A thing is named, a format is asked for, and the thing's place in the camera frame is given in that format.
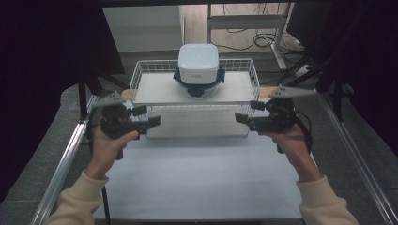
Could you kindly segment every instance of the black curtain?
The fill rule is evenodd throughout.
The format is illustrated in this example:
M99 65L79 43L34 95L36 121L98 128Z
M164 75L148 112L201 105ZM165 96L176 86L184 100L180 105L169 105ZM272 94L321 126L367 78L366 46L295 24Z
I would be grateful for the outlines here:
M0 34L3 201L54 120L61 93L83 71L124 69L96 2L0 2Z

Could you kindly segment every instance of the sleeve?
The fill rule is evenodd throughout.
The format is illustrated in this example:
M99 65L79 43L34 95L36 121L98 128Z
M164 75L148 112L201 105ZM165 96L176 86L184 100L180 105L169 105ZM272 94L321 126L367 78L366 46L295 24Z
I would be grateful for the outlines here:
M95 180L82 172L75 184L58 197L58 208L46 220L46 225L94 224L93 213L102 204L100 192L106 180Z
M359 224L347 210L346 200L336 196L326 176L313 182L297 182L297 186L302 197L299 210L307 225Z

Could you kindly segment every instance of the wall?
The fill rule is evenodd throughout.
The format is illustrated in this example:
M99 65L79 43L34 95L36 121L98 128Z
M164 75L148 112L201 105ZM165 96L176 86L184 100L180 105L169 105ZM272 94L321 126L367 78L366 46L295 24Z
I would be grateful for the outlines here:
M183 43L178 6L105 7L120 53L178 50Z

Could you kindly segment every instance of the human hand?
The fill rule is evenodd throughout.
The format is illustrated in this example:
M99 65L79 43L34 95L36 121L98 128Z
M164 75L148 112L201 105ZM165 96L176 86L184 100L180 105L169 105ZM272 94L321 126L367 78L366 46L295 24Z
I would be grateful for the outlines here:
M269 136L273 142L282 148L290 164L296 169L300 182L309 182L322 178L321 172L317 169L308 153L304 133L297 124L286 132L264 132L261 134Z
M100 126L93 128L93 154L90 163L84 173L93 179L102 180L105 174L112 168L117 152L127 146L127 142L138 137L138 132L133 131L118 139L106 136Z

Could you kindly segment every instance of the metal wire basket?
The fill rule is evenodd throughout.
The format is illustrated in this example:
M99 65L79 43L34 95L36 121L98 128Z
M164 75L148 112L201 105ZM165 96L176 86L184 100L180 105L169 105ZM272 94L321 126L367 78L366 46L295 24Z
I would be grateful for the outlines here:
M130 83L133 107L146 105L150 116L161 115L162 124L150 129L148 138L239 137L249 133L235 121L235 113L253 116L259 82L252 59L221 59L225 83L204 97L190 97L173 79L177 60L139 61Z

